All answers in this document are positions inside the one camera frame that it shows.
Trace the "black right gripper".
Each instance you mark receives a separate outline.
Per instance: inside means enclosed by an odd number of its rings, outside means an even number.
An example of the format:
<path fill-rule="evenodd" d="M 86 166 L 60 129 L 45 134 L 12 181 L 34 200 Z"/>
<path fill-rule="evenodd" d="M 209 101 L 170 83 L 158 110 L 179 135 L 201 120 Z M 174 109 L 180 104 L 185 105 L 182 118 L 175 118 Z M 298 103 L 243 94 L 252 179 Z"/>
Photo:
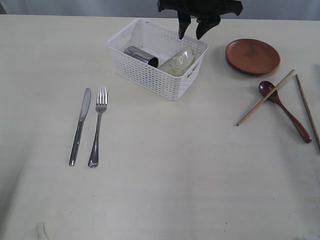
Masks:
<path fill-rule="evenodd" d="M 197 19 L 196 38 L 200 40 L 209 30 L 220 24 L 222 15 L 239 16 L 243 10 L 240 0 L 159 0 L 157 7 L 159 12 L 165 10 L 177 12 L 180 40 L 191 24 L 191 17 Z"/>

